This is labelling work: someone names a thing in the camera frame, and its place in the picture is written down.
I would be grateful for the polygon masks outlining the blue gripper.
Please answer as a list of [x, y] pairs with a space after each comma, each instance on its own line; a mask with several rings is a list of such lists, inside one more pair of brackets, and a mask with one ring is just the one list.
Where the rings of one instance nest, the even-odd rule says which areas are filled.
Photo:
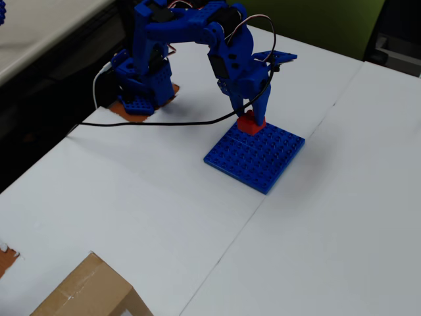
[[265, 114], [271, 86], [268, 82], [271, 65], [253, 60], [235, 79], [219, 79], [218, 87], [230, 98], [233, 111], [238, 117], [244, 115], [244, 99], [251, 99], [257, 126], [265, 125]]

